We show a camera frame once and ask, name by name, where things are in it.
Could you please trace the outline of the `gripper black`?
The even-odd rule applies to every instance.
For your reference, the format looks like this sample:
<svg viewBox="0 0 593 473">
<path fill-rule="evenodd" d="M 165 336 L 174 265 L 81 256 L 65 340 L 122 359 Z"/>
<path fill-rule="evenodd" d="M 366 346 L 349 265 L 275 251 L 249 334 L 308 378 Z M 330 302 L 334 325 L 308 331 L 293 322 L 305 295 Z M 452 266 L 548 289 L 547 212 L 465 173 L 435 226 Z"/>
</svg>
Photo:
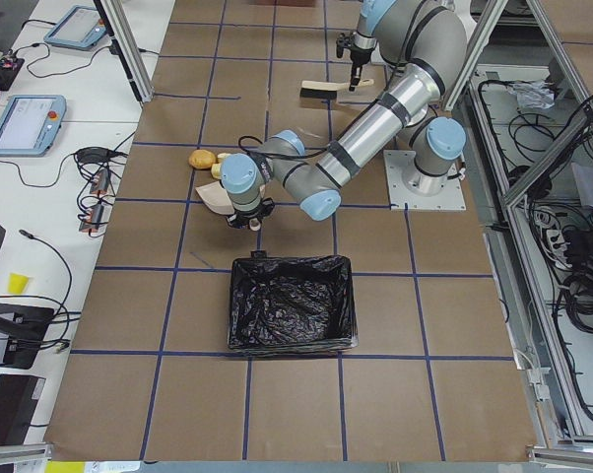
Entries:
<svg viewBox="0 0 593 473">
<path fill-rule="evenodd" d="M 274 209 L 274 200 L 271 197 L 266 197 L 252 210 L 233 208 L 233 214 L 228 216 L 226 221 L 231 228 L 249 229 L 258 232 L 262 228 L 263 220 L 269 217 Z"/>
<path fill-rule="evenodd" d="M 370 62 L 373 49 L 361 48 L 356 45 L 352 45 L 350 50 L 352 69 L 349 91 L 353 92 L 360 84 L 360 81 L 362 79 L 362 68 L 365 64 L 368 64 Z"/>
</svg>

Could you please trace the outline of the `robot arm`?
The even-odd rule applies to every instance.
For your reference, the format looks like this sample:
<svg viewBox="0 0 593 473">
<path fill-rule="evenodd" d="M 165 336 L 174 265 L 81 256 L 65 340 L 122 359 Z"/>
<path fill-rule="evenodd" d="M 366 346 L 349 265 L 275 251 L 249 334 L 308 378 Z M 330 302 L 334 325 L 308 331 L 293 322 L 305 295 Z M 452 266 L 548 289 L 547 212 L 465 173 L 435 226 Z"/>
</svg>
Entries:
<svg viewBox="0 0 593 473">
<path fill-rule="evenodd" d="M 300 138 L 283 130 L 259 146 L 228 156 L 221 167 L 221 184 L 233 211 L 232 228 L 257 231 L 274 210 L 271 198 L 261 195 L 270 180 L 281 183 L 299 208 L 314 221 L 323 221 L 339 208 L 340 190 L 399 132 L 425 116 L 441 94 L 431 69 L 411 62 L 394 85 L 382 92 L 320 160 L 308 160 Z"/>
<path fill-rule="evenodd" d="M 410 65 L 428 74 L 443 96 L 463 67 L 468 40 L 462 19 L 440 1 L 364 1 L 344 45 L 352 61 L 350 89 L 378 49 L 390 66 Z"/>
</svg>

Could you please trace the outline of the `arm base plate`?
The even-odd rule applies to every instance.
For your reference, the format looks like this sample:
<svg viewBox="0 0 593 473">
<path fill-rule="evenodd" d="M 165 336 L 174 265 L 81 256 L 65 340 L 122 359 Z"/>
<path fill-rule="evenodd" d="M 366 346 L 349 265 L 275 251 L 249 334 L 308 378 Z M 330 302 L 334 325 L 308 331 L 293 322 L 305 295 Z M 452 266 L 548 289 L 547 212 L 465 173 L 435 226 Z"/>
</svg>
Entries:
<svg viewBox="0 0 593 473">
<path fill-rule="evenodd" d="M 422 174 L 415 163 L 414 151 L 385 151 L 389 207 L 392 210 L 463 212 L 466 204 L 456 166 L 443 176 Z"/>
</svg>

